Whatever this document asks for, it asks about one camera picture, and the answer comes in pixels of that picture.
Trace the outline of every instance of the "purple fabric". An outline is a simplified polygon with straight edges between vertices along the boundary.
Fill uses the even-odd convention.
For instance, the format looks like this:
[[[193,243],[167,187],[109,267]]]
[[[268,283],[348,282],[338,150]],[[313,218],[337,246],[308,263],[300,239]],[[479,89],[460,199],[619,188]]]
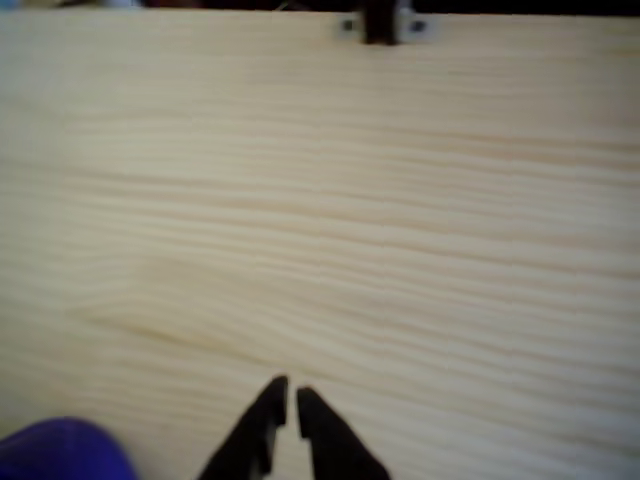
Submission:
[[[136,480],[136,476],[105,431],[77,418],[56,418],[0,440],[0,480]]]

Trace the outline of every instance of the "wooden board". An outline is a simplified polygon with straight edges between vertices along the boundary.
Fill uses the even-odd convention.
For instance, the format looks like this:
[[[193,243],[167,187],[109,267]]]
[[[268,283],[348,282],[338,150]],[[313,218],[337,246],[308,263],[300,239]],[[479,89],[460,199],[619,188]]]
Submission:
[[[334,24],[0,18],[0,433],[193,478],[289,372],[397,480],[638,478],[638,20]]]

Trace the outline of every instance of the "black plastic jaw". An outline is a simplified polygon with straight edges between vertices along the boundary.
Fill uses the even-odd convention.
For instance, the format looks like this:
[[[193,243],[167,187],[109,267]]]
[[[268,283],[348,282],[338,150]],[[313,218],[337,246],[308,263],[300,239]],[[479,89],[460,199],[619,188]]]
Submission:
[[[364,24],[364,43],[396,45],[397,0],[362,0],[360,5]]]
[[[312,388],[297,391],[300,436],[311,444],[315,480],[391,480],[347,422]]]
[[[261,480],[271,473],[276,430],[287,420],[288,388],[286,376],[264,388],[198,480]]]

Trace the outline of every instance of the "wood grain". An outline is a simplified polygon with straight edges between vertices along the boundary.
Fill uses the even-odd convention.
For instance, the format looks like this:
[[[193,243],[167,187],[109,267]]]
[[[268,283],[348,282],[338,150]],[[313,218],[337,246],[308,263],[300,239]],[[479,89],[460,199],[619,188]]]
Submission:
[[[192,478],[284,371],[397,480],[639,478],[640,24],[438,21],[0,18],[0,433]]]

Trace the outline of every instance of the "metal bracket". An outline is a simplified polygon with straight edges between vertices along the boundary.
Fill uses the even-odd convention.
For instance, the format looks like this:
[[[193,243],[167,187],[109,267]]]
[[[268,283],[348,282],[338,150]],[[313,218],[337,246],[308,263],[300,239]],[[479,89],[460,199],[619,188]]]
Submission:
[[[397,45],[427,40],[433,23],[415,12],[411,0],[364,0],[340,16],[339,29],[341,36],[360,36],[366,44]]]

